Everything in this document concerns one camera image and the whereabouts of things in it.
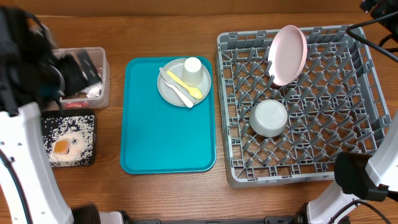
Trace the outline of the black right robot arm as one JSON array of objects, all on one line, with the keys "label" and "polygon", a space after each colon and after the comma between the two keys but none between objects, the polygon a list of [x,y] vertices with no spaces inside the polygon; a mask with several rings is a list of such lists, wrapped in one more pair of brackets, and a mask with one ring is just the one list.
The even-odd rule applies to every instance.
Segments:
[{"label": "black right robot arm", "polygon": [[[363,1],[360,8],[369,12],[372,19],[349,26],[346,33],[397,61],[397,49],[384,48],[389,39],[397,39],[397,1]],[[374,23],[381,24],[390,32],[378,44],[353,32],[353,29]],[[388,223],[389,220],[370,202],[382,202],[386,198],[397,200],[397,119],[393,119],[373,156],[340,153],[335,162],[334,175],[334,181],[321,196],[302,205],[293,217],[293,223],[349,223],[347,215],[358,205],[365,205]]]}]

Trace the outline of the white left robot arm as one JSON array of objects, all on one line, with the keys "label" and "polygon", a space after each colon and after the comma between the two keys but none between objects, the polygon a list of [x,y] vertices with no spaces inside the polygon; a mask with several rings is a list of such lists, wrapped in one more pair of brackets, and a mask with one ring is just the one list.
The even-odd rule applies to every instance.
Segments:
[{"label": "white left robot arm", "polygon": [[42,139],[42,110],[88,86],[71,56],[57,58],[37,17],[1,8],[1,188],[14,223],[99,223],[94,205],[70,208]]}]

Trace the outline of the orange food cube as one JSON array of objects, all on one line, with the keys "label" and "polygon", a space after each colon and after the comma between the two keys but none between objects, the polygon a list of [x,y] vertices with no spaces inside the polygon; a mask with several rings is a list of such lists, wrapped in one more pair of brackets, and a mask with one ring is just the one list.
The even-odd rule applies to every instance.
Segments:
[{"label": "orange food cube", "polygon": [[55,154],[68,154],[70,148],[70,141],[68,139],[58,140],[54,145]]}]

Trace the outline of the white large plate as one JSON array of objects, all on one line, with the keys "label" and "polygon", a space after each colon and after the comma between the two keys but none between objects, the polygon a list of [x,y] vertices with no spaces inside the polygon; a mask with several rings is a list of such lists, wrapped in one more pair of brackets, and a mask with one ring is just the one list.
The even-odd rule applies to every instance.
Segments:
[{"label": "white large plate", "polygon": [[303,32],[293,25],[283,27],[274,37],[268,55],[269,75],[274,76],[274,84],[292,83],[302,72],[306,59],[307,40]]}]

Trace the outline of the grey bowl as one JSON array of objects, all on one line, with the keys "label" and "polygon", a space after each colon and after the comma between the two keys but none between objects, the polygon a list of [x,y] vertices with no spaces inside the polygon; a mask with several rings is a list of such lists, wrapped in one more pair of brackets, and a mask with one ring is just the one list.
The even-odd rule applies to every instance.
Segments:
[{"label": "grey bowl", "polygon": [[285,106],[276,100],[264,100],[250,112],[252,129],[261,136],[275,137],[285,130],[288,114]]}]

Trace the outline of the white plastic cup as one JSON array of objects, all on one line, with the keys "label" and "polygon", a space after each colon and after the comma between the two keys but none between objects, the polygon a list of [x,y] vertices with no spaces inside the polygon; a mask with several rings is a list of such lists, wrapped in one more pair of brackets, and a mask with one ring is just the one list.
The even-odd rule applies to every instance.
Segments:
[{"label": "white plastic cup", "polygon": [[203,81],[203,65],[196,57],[184,61],[182,81],[188,86],[198,86]]}]

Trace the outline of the white napkin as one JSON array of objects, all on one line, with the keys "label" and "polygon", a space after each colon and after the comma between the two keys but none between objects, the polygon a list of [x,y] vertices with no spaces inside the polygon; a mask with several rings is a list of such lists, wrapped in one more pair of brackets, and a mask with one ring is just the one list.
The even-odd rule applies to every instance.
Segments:
[{"label": "white napkin", "polygon": [[86,94],[87,98],[96,98],[100,96],[102,91],[102,83],[97,82],[91,86],[84,88],[81,92]]}]

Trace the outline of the red sauce packet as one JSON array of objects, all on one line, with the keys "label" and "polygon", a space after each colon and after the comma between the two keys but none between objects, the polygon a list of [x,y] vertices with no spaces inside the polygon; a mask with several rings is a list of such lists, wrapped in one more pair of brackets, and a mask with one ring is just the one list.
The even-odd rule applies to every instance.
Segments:
[{"label": "red sauce packet", "polygon": [[67,102],[63,106],[64,108],[75,109],[75,108],[86,108],[87,104],[85,102]]}]

